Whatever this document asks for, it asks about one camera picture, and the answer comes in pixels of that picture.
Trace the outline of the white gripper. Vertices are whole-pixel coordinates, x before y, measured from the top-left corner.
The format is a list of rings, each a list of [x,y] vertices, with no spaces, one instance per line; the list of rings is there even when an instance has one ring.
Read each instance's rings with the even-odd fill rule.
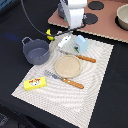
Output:
[[[80,27],[87,0],[60,0],[60,2],[70,28],[74,29]]]

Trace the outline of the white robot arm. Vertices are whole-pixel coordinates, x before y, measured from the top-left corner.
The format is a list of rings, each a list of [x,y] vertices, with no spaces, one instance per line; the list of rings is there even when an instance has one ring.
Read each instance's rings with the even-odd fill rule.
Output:
[[[70,28],[74,29],[80,27],[87,0],[60,0],[60,2]]]

